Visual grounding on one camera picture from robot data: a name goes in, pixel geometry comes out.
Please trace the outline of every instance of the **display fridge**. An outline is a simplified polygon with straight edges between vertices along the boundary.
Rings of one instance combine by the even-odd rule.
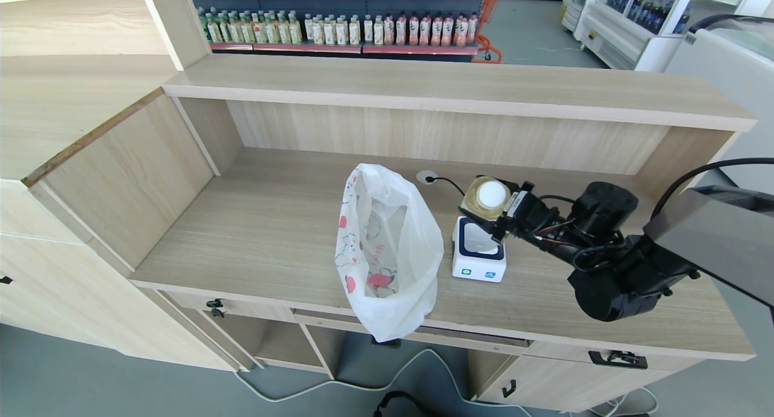
[[[693,23],[760,16],[772,0],[587,0],[573,36],[616,70],[663,72]]]

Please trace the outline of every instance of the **white cable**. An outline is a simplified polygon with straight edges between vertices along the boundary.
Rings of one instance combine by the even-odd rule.
[[[417,355],[414,355],[414,357],[412,357],[406,364],[404,364],[403,367],[401,367],[400,370],[398,370],[398,373],[396,373],[395,376],[392,377],[392,381],[390,381],[389,384],[385,385],[384,387],[363,387],[362,385],[348,384],[346,382],[332,380],[332,381],[322,382],[320,384],[314,385],[313,387],[309,387],[309,389],[301,390],[300,392],[293,393],[292,395],[289,395],[289,396],[285,396],[282,398],[269,398],[267,395],[264,395],[256,387],[250,384],[246,379],[244,379],[238,372],[234,372],[234,375],[237,377],[237,379],[241,381],[241,383],[246,385],[248,389],[252,390],[252,392],[255,393],[255,395],[271,403],[291,400],[293,398],[297,398],[298,396],[307,394],[308,392],[312,392],[313,390],[321,389],[321,387],[324,387],[330,384],[343,385],[345,387],[350,387],[351,389],[362,390],[363,392],[384,392],[384,390],[389,390],[392,387],[392,385],[395,384],[395,381],[397,381],[398,377],[400,377],[400,374],[403,373],[404,370],[406,370],[406,367],[409,367],[409,365],[411,365],[411,363],[414,362],[415,359],[417,359],[420,355],[425,353],[433,354],[438,358],[438,360],[440,360],[440,362],[443,364],[443,367],[446,368],[446,371],[449,374],[449,377],[451,378],[451,383],[454,384],[454,389],[457,390],[457,395],[465,403],[468,403],[470,405],[476,405],[476,406],[487,406],[491,408],[518,408],[522,410],[522,412],[524,412],[524,414],[526,414],[527,417],[533,417],[533,415],[530,414],[530,412],[528,412],[526,409],[524,409],[523,406],[503,405],[503,404],[496,404],[496,403],[485,403],[485,402],[467,400],[462,396],[462,393],[460,392],[460,388],[457,386],[457,382],[454,380],[454,376],[451,373],[451,369],[449,368],[449,365],[446,364],[442,356],[437,354],[436,351],[433,351],[432,349],[429,349],[429,348],[423,349],[422,351],[418,352]]]

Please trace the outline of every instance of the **power cord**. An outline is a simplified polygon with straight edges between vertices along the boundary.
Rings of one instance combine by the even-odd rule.
[[[451,383],[454,385],[454,389],[457,391],[457,396],[459,396],[460,400],[464,401],[465,403],[468,403],[470,405],[475,405],[475,406],[486,406],[489,408],[517,408],[517,409],[520,409],[522,412],[524,412],[524,414],[527,417],[533,417],[533,415],[530,414],[530,412],[528,412],[523,406],[504,405],[504,404],[497,404],[497,403],[486,403],[486,402],[467,400],[465,397],[462,396],[462,392],[460,392],[460,387],[457,385],[457,382],[454,380],[454,376],[451,373],[451,369],[449,368],[449,365],[443,360],[442,356],[437,354],[437,352],[432,350],[431,348],[423,349],[422,351],[418,352],[417,355],[414,355],[406,364],[403,365],[403,367],[400,368],[400,370],[398,370],[398,373],[395,374],[395,376],[392,378],[392,381],[390,381],[389,384],[383,387],[363,387],[362,385],[349,384],[348,382],[331,380],[331,381],[321,382],[320,384],[314,385],[313,387],[309,387],[309,389],[301,390],[300,392],[293,393],[292,395],[287,395],[282,398],[271,398],[271,397],[268,397],[267,395],[264,395],[262,392],[260,392],[260,390],[258,390],[252,384],[250,384],[250,382],[244,379],[239,374],[239,372],[234,372],[234,375],[237,377],[238,380],[240,380],[241,383],[246,385],[248,389],[250,389],[256,396],[271,403],[291,400],[293,398],[297,398],[301,395],[307,394],[308,392],[313,392],[314,390],[321,389],[321,387],[325,387],[326,385],[331,385],[331,384],[343,385],[345,387],[350,387],[351,389],[362,390],[363,392],[384,392],[384,390],[391,389],[392,385],[395,384],[395,381],[397,381],[401,373],[403,373],[403,371],[406,370],[406,368],[409,367],[409,365],[411,365],[411,363],[413,363],[414,360],[418,359],[422,354],[433,354],[443,364],[443,367],[449,374],[449,378],[451,378]]]
[[[398,373],[395,373],[395,376],[392,377],[392,381],[390,381],[387,385],[385,385],[383,387],[363,387],[362,385],[350,384],[348,382],[331,380],[331,381],[321,382],[320,384],[317,384],[317,385],[313,385],[312,387],[309,387],[309,389],[301,390],[300,392],[293,393],[292,395],[287,395],[287,396],[284,396],[284,397],[281,397],[281,398],[271,398],[271,397],[268,397],[267,395],[264,395],[262,392],[260,392],[260,390],[257,389],[255,386],[253,386],[253,384],[250,384],[250,382],[248,380],[244,379],[239,374],[239,372],[235,371],[234,372],[234,376],[236,376],[237,379],[241,383],[246,385],[246,387],[248,387],[248,389],[250,389],[251,392],[253,392],[256,396],[258,396],[258,397],[262,398],[263,400],[268,401],[270,403],[279,403],[279,402],[282,402],[282,401],[288,401],[288,400],[291,400],[293,398],[297,398],[297,397],[299,397],[301,395],[307,394],[309,392],[313,392],[314,390],[321,389],[322,387],[325,387],[326,385],[331,385],[331,384],[343,385],[345,387],[350,387],[351,389],[362,390],[363,392],[384,392],[384,390],[391,389],[392,385],[395,384],[395,381],[397,381],[398,378],[400,378],[401,373],[403,373],[403,371],[406,370],[406,368],[409,367],[414,362],[414,360],[418,359],[422,354],[432,354],[433,356],[435,356],[443,364],[443,368],[445,368],[446,372],[449,375],[449,378],[451,378],[451,383],[454,385],[454,390],[457,391],[457,396],[459,396],[460,400],[464,401],[465,403],[470,404],[470,405],[474,405],[474,406],[486,406],[487,408],[516,408],[516,409],[520,409],[527,417],[533,417],[533,415],[530,414],[530,412],[527,411],[523,406],[519,406],[519,405],[505,405],[505,404],[498,404],[498,403],[486,403],[486,402],[480,402],[480,401],[467,400],[465,397],[462,396],[462,392],[460,392],[460,387],[457,385],[457,381],[454,380],[454,376],[451,373],[451,369],[449,368],[449,365],[445,362],[445,360],[443,359],[442,356],[440,356],[436,351],[432,350],[431,348],[423,349],[422,351],[418,352],[417,355],[414,355],[410,360],[408,360],[406,362],[406,364],[403,365],[403,367],[400,368],[400,370],[398,370]],[[653,401],[655,401],[655,406],[653,406],[653,408],[650,409],[649,411],[644,412],[644,414],[650,414],[650,413],[658,411],[658,409],[659,409],[659,401],[658,401],[657,398],[655,398],[655,395],[653,395],[653,393],[649,389],[646,389],[645,387],[639,387],[639,390],[644,390],[644,392],[648,393],[650,395],[650,397],[653,398]],[[619,407],[626,400],[626,396],[628,396],[628,393],[623,395],[621,398],[616,398],[614,400],[607,401],[606,403],[609,406],[613,407],[610,411],[608,411],[607,414],[601,414],[600,412],[595,411],[594,409],[590,409],[590,411],[594,412],[594,414],[596,414],[596,415],[600,415],[600,417],[625,417],[627,415],[643,414],[642,412],[616,414],[617,409],[619,409]]]

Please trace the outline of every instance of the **red shelf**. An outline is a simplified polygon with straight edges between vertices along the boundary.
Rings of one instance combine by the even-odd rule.
[[[252,50],[252,44],[229,44],[211,42],[210,48],[213,50]]]
[[[315,44],[254,44],[255,51],[311,51],[312,53],[357,53],[361,45],[315,45]]]
[[[468,45],[466,47],[437,46],[419,46],[419,45],[363,45],[363,53],[381,53],[381,54],[459,54],[459,56],[476,56],[478,54],[477,45]]]

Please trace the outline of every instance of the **white lid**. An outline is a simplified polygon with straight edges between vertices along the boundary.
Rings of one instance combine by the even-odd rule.
[[[503,183],[491,180],[482,184],[476,192],[476,199],[482,207],[487,209],[494,209],[498,205],[502,205],[506,201],[508,196],[508,189]]]

